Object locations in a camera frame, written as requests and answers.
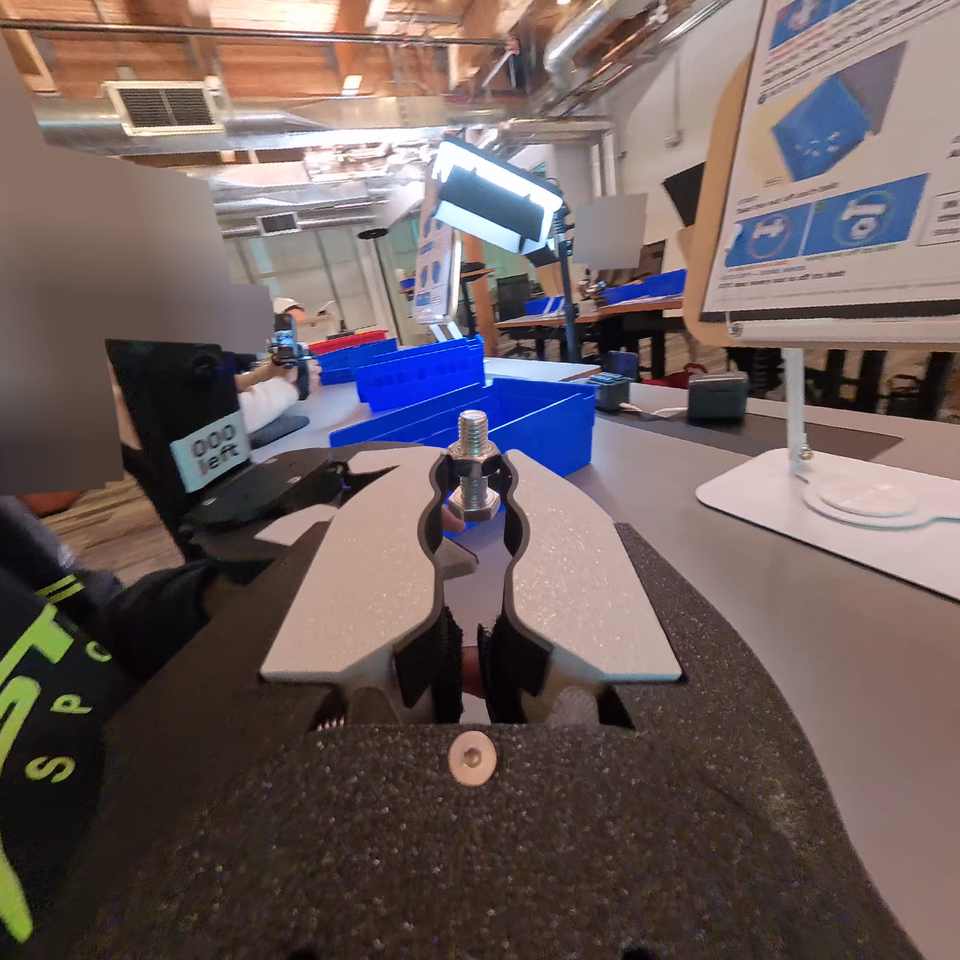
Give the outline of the red plastic bin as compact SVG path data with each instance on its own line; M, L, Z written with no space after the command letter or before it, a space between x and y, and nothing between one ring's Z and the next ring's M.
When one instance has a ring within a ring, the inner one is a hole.
M366 329L361 331L347 331L336 337L329 337L321 341L307 343L308 350L315 356L336 353L369 344L380 343L387 339L387 332L383 329Z

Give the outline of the short thick silver bolt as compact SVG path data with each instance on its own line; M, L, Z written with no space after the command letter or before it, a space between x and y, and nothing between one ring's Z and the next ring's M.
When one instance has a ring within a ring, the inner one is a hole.
M494 453L500 453L489 437L489 421L486 413L480 410L466 410L459 415L459 438L447 450L447 457L484 459ZM496 477L491 486L495 486Z

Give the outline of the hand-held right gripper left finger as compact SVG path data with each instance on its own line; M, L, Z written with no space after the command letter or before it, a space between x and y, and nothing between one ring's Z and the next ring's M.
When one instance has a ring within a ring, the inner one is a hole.
M448 455L353 455L365 486L334 511L261 666L265 683L378 690L397 715L455 714L455 625L436 553Z

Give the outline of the sign on white stand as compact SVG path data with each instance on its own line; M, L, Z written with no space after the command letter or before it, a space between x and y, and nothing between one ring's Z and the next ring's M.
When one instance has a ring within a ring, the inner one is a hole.
M957 1L765 2L714 118L682 295L781 349L784 446L702 505L957 601L959 486L810 449L804 349L959 341Z

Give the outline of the row of blue bins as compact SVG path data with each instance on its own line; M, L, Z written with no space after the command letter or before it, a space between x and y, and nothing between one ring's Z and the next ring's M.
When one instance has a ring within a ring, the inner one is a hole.
M687 270L671 270L652 275L644 280L621 286L607 286L590 301L595 306L616 306L634 304L641 301L679 299L684 293L687 282ZM526 301L523 305L524 317L541 317L560 314L566 307L562 295L543 296Z

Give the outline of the blue plastic box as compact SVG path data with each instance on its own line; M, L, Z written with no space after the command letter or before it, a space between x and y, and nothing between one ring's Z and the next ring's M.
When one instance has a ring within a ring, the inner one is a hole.
M459 437L466 410L486 414L488 438L498 450L520 450L560 476L593 459L596 390L585 381L542 382L494 378L333 431L331 448L369 443L413 443L447 448Z

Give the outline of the person's black printed shirt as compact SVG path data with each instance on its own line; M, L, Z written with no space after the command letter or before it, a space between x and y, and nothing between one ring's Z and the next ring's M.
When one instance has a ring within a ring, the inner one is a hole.
M2 958L16 958L53 909L95 817L104 726L136 683L97 619L124 592L80 566L13 496L1 532Z

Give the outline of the printed poster banner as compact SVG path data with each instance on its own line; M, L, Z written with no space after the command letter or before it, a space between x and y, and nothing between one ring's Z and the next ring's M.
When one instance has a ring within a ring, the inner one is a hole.
M423 210L414 260L412 319L416 324L429 327L456 319L461 255L459 231Z

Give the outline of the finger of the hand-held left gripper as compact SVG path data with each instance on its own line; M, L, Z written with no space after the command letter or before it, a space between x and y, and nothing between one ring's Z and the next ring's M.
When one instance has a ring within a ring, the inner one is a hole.
M473 551L462 546L453 534L441 531L438 547L433 554L433 563L441 582L446 583L473 575L478 569L479 558Z
M296 510L271 521L254 535L260 544L276 547L290 547L318 527L325 536L339 514L339 508L333 505L312 505Z

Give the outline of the studio light on stand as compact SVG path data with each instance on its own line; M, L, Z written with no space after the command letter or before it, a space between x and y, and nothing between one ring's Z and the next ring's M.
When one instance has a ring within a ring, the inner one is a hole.
M557 258L566 358L581 360L579 310L570 276L570 209L561 188L462 138L446 136L429 175L426 211L452 229L529 260Z

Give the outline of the silver hex nut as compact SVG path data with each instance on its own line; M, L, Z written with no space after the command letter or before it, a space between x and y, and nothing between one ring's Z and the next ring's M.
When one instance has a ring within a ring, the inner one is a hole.
M448 457L451 480L456 486L447 500L448 510L459 521L479 523L492 520L500 508L500 494L492 486L502 466L495 452L484 459Z

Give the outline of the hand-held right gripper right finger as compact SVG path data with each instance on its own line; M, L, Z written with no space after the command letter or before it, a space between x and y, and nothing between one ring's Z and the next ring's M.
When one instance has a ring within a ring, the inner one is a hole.
M492 627L492 713L548 715L569 690L675 684L683 669L616 522L520 450L502 456L510 554Z

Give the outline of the wooden office desk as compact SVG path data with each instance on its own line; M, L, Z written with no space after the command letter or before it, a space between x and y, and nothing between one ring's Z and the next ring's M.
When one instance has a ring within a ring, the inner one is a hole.
M596 308L591 314L575 318L573 346L569 345L563 313L524 316L498 321L497 330L515 341L534 341L537 359L546 360L546 342L558 343L559 359L564 363L581 361L581 345L596 340L610 325L620 328L630 339L650 341L650 364L643 367L654 379L666 374L666 336L680 333L686 327L682 316L681 295L642 297Z

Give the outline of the black floor lamp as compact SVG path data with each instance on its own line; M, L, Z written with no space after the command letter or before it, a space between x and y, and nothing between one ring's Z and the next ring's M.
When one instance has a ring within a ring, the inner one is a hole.
M356 231L356 249L366 283L373 319L371 323L386 332L387 338L398 337L393 301L380 256L378 242L387 230L366 226Z

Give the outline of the person's left forearm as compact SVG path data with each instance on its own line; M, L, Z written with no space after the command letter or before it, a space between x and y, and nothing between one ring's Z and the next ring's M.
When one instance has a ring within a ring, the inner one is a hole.
M207 559L152 572L123 586L110 570L78 570L93 613L82 630L138 683L153 678L213 617L230 583Z

